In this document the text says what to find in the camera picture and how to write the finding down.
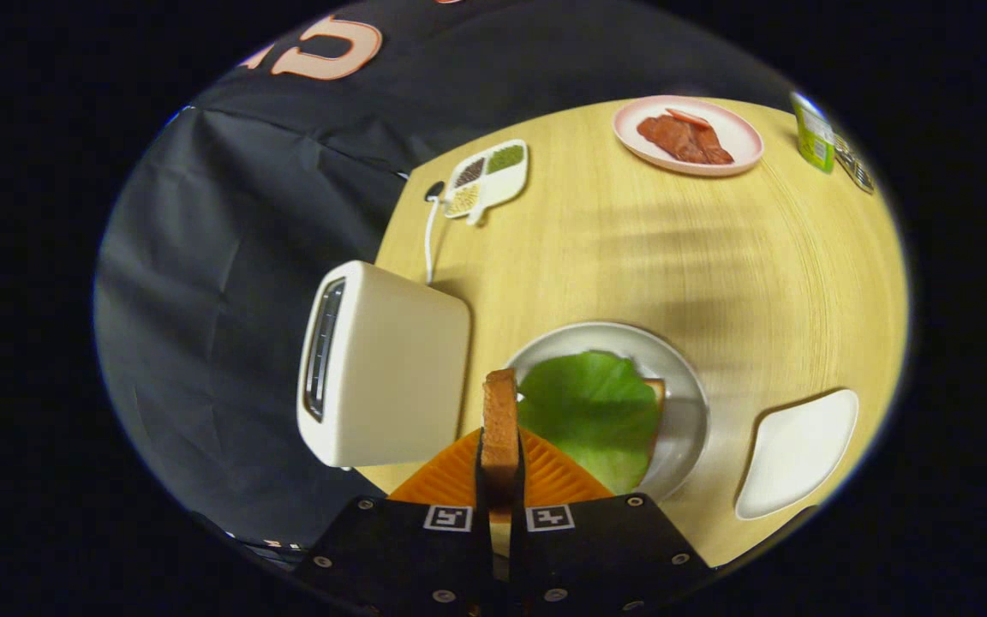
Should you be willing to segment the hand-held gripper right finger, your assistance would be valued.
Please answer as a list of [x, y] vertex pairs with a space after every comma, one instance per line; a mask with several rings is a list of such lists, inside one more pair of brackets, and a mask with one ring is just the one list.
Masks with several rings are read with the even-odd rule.
[[520, 434], [516, 503], [511, 523], [513, 616], [658, 616], [697, 592], [715, 570], [649, 495], [615, 494], [541, 504], [542, 488], [567, 488], [551, 477], [564, 471], [579, 487], [596, 480], [556, 446]]

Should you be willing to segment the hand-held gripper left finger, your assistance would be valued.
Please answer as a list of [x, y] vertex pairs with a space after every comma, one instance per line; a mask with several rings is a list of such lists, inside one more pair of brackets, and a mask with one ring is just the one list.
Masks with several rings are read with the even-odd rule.
[[350, 500], [294, 577], [357, 616], [481, 616], [494, 584], [482, 431], [387, 499]]

